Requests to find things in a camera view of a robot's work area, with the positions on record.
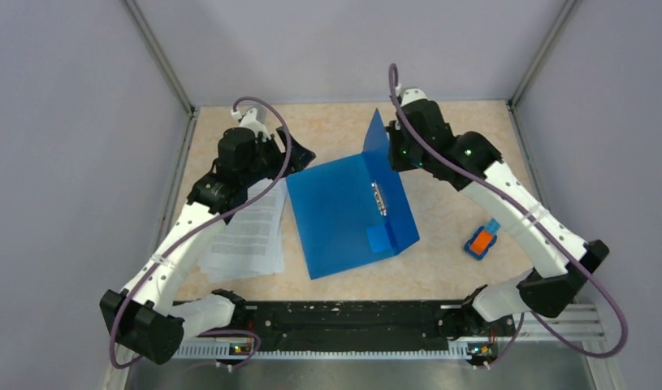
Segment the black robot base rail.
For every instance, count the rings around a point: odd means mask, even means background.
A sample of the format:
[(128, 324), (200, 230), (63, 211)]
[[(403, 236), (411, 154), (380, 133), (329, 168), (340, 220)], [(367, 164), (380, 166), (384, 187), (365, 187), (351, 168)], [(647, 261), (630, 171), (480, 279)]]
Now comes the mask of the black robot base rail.
[(460, 301), (251, 301), (226, 331), (259, 338), (259, 357), (480, 354), (512, 336), (511, 316), (486, 322)]

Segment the blue plastic file folder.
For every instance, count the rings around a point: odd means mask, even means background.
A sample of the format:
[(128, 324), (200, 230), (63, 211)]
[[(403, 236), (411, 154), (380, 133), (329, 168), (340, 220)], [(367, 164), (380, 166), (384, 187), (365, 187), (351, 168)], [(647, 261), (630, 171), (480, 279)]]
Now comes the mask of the blue plastic file folder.
[(419, 241), (405, 188), (388, 154), (387, 132), (375, 111), (359, 154), (286, 179), (312, 280), (395, 257)]

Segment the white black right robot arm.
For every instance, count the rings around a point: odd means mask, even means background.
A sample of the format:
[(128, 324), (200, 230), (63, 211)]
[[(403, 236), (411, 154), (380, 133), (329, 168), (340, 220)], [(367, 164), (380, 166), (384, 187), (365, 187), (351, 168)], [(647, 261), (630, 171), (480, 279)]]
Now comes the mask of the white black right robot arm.
[(438, 104), (417, 98), (396, 110), (387, 127), (397, 171), (423, 169), (479, 204), (532, 261), (528, 275), (485, 285), (466, 300), (465, 329), (483, 335), (495, 321), (533, 311), (557, 317), (609, 254), (601, 240), (572, 233), (513, 174), (501, 152), (478, 132), (455, 135)]

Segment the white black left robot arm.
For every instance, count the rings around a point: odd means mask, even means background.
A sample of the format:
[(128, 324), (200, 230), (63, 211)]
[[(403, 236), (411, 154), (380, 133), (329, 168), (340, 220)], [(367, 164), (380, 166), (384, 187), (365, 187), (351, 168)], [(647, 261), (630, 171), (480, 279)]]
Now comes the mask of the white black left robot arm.
[(281, 126), (271, 135), (256, 119), (241, 119), (218, 143), (210, 170), (188, 193), (181, 213), (148, 262), (118, 292), (107, 290), (99, 307), (112, 346), (121, 345), (156, 364), (170, 361), (185, 340), (212, 329), (254, 338), (244, 331), (244, 298), (216, 290), (176, 305), (177, 292), (201, 254), (235, 213), (258, 200), (249, 189), (303, 171), (315, 153)]

